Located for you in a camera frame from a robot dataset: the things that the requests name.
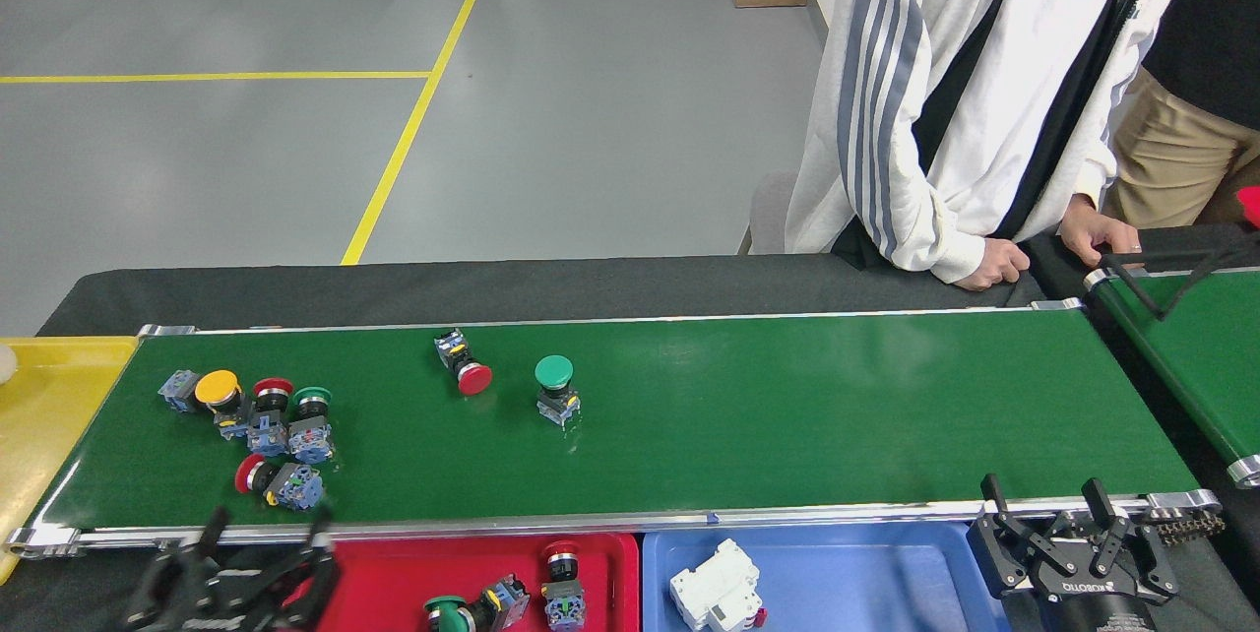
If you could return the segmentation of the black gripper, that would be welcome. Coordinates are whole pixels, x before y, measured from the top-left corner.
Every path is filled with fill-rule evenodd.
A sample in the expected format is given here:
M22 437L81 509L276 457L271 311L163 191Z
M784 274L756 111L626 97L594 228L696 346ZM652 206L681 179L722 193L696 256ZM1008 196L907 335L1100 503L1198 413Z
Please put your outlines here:
M1152 606L1181 593L1166 544L1149 525L1140 525L1113 505L1099 478L1086 478L1084 499L1100 533L1091 539L1086 573L1063 577L1036 573L1053 548L1050 520L1021 519L1011 512L999 478L980 483L982 509L966 543L992 597L1034 593L1047 631L1155 631Z

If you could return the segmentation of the person's left hand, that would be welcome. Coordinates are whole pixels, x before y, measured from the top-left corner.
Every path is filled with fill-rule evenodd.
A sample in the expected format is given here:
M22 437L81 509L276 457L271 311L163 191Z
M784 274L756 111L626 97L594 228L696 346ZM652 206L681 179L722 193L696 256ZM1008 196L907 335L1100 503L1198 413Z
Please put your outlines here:
M1105 245L1111 254L1137 256L1142 252L1140 235L1134 225L1102 215L1091 196L1074 194L1058 223L1058 240L1086 268L1102 263Z

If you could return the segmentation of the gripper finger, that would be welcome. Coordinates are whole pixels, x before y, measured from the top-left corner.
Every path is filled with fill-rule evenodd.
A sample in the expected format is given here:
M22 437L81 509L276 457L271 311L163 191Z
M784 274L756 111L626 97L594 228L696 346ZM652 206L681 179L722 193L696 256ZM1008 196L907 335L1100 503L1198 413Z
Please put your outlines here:
M215 614L210 580L220 572L218 543L229 521L226 507L218 506L200 534L158 546L129 598L130 631L176 631L185 619Z
M302 543L247 577L236 588L239 628L314 628L341 578L328 535L331 516L319 514Z

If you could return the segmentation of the person's right hand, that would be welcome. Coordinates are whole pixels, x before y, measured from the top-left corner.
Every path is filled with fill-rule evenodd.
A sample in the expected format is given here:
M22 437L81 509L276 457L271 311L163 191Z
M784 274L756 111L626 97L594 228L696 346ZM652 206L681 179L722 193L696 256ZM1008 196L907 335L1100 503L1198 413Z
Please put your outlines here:
M954 286L973 292L990 290L995 285L1013 285L1031 267L1029 256L1012 240L987 238L980 264L970 274L953 282Z

